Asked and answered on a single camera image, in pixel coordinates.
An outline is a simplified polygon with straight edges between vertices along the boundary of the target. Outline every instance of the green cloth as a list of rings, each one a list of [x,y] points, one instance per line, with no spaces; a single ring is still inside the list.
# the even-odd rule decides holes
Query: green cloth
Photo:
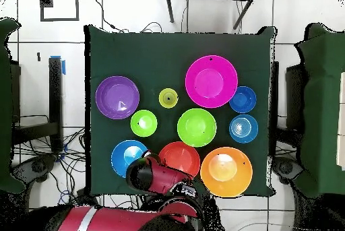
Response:
[[[345,34],[312,24],[307,39],[297,44],[309,81],[303,111],[305,133],[301,162],[306,171],[295,180],[307,197],[345,194],[345,172],[336,165],[340,76],[345,71]]]
[[[23,182],[15,179],[10,173],[13,107],[11,65],[6,43],[9,35],[18,28],[18,23],[12,19],[0,20],[0,189],[10,193],[21,193],[25,189]]]
[[[208,109],[217,122],[217,133],[211,143],[197,148],[201,161],[217,147],[229,146],[248,155],[253,166],[253,179],[245,195],[273,195],[266,185],[268,160],[268,94],[270,90],[270,40],[274,27],[259,35],[234,34],[157,34],[108,33],[88,26],[90,33],[91,66],[91,193],[137,194],[124,178],[111,167],[111,153],[123,140],[135,139],[153,152],[159,153],[168,143],[180,141],[177,121],[190,108],[198,108],[185,90],[185,74],[189,66],[205,55],[220,55],[236,68],[240,86],[253,88],[257,104],[249,113],[259,124],[257,138],[251,143],[235,142],[228,131],[231,120],[238,114],[229,104]],[[158,119],[156,132],[145,138],[133,134],[131,117],[122,120],[106,118],[97,109],[95,93],[102,80],[112,75],[131,79],[139,89],[137,110],[148,109]],[[158,95],[172,88],[179,95],[174,108],[161,107]],[[196,188],[205,192],[199,181]]]

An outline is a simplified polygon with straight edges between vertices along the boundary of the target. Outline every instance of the light blue bowl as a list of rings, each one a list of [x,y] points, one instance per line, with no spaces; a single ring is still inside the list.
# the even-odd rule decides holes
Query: light blue bowl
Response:
[[[238,113],[247,113],[256,105],[256,94],[247,86],[239,86],[230,99],[231,108]]]
[[[255,139],[259,127],[254,117],[240,114],[231,120],[229,126],[230,136],[239,143],[249,143]]]
[[[145,151],[147,151],[147,147],[139,141],[122,141],[111,154],[111,166],[119,176],[125,178],[128,166],[139,159]]]

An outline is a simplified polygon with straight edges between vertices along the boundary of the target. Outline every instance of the green bowl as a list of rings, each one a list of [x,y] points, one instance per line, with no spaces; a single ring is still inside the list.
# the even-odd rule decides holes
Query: green bowl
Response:
[[[131,118],[131,129],[137,136],[150,136],[157,129],[157,118],[149,110],[139,110]]]
[[[216,120],[208,111],[201,108],[187,110],[177,123],[180,139],[192,147],[203,147],[216,135]]]

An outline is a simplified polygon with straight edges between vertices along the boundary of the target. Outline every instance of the bowl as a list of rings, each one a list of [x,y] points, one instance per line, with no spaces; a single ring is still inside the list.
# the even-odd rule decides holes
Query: bowl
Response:
[[[200,157],[197,150],[183,142],[172,142],[159,153],[162,162],[168,167],[190,174],[193,178],[200,169]]]
[[[178,123],[177,133],[180,139],[192,147],[203,147],[216,135],[216,120],[208,111],[192,108],[184,112]]]
[[[139,110],[131,117],[131,129],[137,136],[151,136],[157,129],[157,118],[149,110]]]
[[[234,96],[230,99],[229,104],[234,111],[247,113],[256,104],[255,92],[247,86],[239,86]]]
[[[239,143],[249,143],[253,141],[259,127],[254,117],[248,114],[240,114],[230,122],[230,136]]]
[[[210,55],[196,60],[188,69],[185,87],[189,97],[205,108],[226,104],[237,89],[237,72],[225,58]]]
[[[250,185],[253,169],[242,151],[221,147],[211,151],[203,159],[200,176],[213,195],[237,197]]]
[[[147,151],[147,147],[136,140],[125,140],[117,144],[111,154],[113,170],[123,178],[126,177],[128,166],[139,159]]]
[[[139,90],[128,78],[112,76],[103,80],[96,90],[96,105],[110,119],[131,116],[139,104]]]
[[[179,97],[172,88],[165,88],[159,93],[158,100],[163,107],[172,108],[176,105]]]

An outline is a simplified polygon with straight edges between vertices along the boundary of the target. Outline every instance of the table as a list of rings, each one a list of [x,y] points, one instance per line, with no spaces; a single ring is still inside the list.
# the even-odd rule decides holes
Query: table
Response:
[[[270,196],[274,190],[267,186],[268,115],[270,91],[270,41],[274,27],[258,34],[161,34],[161,33],[108,33],[86,26],[86,53],[90,48],[91,149],[90,192],[100,194],[140,194],[130,189],[124,178],[111,167],[113,148],[126,139],[136,139],[153,152],[168,143],[180,141],[177,121],[190,108],[198,108],[185,90],[185,74],[196,59],[205,55],[219,55],[236,68],[239,85],[253,88],[257,104],[249,112],[259,124],[259,133],[251,143],[235,142],[228,133],[231,120],[238,114],[228,104],[208,109],[217,122],[217,134],[211,143],[197,148],[201,161],[217,147],[230,146],[242,150],[253,166],[253,179],[244,195]],[[112,75],[128,77],[139,89],[137,110],[151,110],[158,119],[156,132],[146,138],[133,134],[129,122],[106,118],[97,109],[95,92],[102,80]],[[179,95],[172,109],[161,107],[158,95],[164,88],[172,88]],[[195,186],[206,192],[199,175]]]

